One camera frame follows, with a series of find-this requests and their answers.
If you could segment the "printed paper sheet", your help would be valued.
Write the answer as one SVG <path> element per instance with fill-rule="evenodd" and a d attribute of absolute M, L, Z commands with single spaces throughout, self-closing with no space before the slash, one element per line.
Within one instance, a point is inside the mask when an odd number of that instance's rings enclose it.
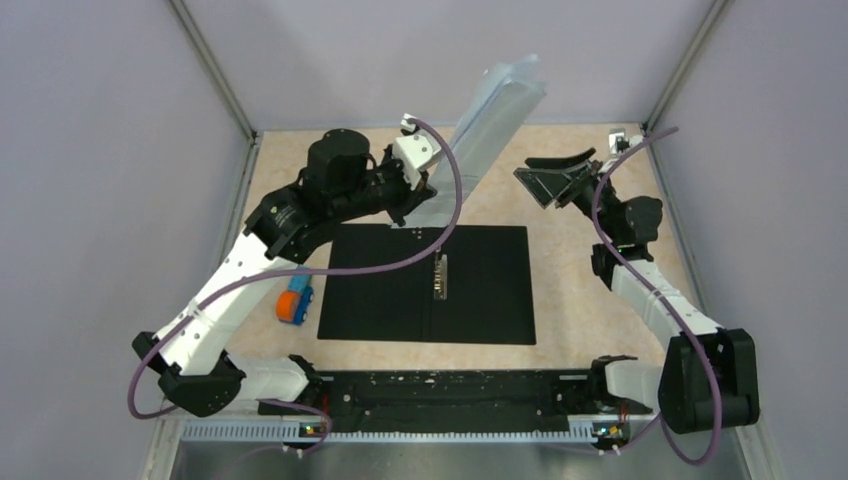
<path fill-rule="evenodd" d="M 536 76 L 538 63 L 535 54 L 498 63 L 486 70 L 475 88 L 470 106 L 447 141 L 459 168 L 463 201 L 546 95 L 546 83 Z M 432 167 L 428 185 L 437 193 L 405 217 L 407 228 L 445 227 L 455 211 L 455 183 L 444 148 Z"/>

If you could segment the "teal black file folder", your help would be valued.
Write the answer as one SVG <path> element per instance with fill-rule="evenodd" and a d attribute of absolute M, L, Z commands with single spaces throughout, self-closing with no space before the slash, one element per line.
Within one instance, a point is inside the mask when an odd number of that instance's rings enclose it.
<path fill-rule="evenodd" d="M 438 251 L 413 265 L 327 277 L 317 336 L 535 344 L 526 227 L 460 225 Z"/>

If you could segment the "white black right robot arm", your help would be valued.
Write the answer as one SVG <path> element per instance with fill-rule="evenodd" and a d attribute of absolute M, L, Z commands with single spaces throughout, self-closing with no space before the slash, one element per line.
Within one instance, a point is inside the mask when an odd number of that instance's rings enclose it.
<path fill-rule="evenodd" d="M 659 237 L 662 200 L 619 197 L 614 171 L 670 130 L 644 137 L 609 135 L 610 156 L 594 149 L 562 158 L 529 157 L 514 177 L 541 208 L 576 207 L 599 237 L 591 266 L 609 291 L 639 316 L 665 352 L 660 365 L 634 357 L 602 357 L 586 385 L 589 404 L 612 412 L 625 400 L 659 414 L 676 434 L 756 424 L 761 416 L 753 337 L 729 329 L 694 306 L 665 278 L 649 251 Z"/>

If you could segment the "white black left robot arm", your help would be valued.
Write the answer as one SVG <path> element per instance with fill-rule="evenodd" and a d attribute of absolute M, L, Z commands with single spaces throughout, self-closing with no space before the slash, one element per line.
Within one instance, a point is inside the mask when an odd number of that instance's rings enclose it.
<path fill-rule="evenodd" d="M 261 199 L 201 290 L 169 324 L 133 340 L 139 370 L 157 374 L 167 410 L 208 417 L 242 400 L 314 410 L 321 388 L 306 360 L 230 353 L 231 337 L 279 279 L 306 273 L 308 258 L 343 223 L 383 212 L 403 225 L 434 197 L 428 171 L 443 159 L 454 159 L 447 141 L 411 115 L 381 159 L 355 130 L 333 129 L 314 141 L 297 179 Z"/>

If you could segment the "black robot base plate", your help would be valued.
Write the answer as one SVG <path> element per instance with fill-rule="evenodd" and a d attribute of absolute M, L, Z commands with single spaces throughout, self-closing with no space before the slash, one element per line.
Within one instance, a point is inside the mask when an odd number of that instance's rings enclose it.
<path fill-rule="evenodd" d="M 609 395 L 591 369 L 324 370 L 292 406 L 259 404 L 261 416 L 327 414 L 344 434 L 594 438 L 652 410 Z"/>

